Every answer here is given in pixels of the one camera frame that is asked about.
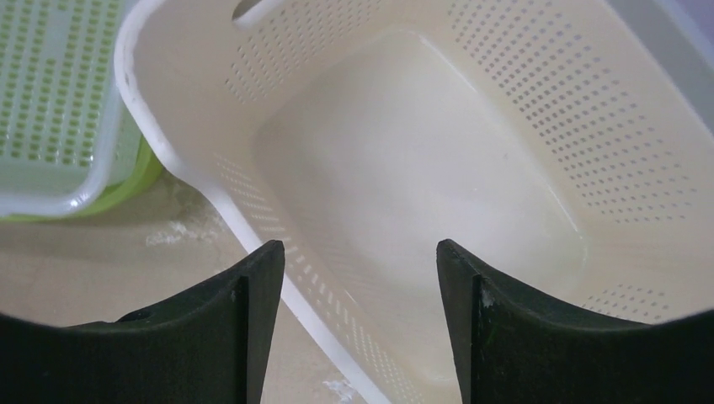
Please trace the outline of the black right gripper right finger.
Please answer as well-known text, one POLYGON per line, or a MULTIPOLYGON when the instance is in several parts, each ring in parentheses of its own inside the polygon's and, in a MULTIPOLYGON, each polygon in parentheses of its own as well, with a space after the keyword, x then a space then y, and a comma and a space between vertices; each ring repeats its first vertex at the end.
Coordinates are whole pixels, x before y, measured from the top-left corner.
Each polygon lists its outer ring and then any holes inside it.
POLYGON ((441 300, 465 403, 710 403, 713 314, 645 324, 559 300, 445 239, 441 300))

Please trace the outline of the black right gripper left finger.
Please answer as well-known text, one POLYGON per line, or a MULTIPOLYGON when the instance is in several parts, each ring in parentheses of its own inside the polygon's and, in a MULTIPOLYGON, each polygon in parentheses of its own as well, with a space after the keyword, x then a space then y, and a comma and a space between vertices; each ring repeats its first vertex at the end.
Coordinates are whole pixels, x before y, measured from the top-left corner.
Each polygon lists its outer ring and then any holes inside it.
POLYGON ((258 403, 285 269, 280 241, 115 322, 1 318, 4 403, 258 403))

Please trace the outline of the cream perforated storage basket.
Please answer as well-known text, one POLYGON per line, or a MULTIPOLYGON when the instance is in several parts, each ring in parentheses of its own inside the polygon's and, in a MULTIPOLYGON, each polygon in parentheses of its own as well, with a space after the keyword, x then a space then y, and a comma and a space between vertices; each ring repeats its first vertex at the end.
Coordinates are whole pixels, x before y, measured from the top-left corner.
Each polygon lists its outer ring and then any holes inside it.
POLYGON ((606 316, 713 307, 710 1, 140 1, 114 66, 369 403, 460 400, 444 239, 606 316))

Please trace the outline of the white perforated strainer tray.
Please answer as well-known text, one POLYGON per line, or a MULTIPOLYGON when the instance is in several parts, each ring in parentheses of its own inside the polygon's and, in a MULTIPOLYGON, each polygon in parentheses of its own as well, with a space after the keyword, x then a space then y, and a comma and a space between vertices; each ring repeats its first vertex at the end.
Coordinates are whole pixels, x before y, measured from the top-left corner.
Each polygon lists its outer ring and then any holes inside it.
POLYGON ((1 4, 1 217, 100 210, 140 176, 141 134, 115 84, 130 1, 1 4))

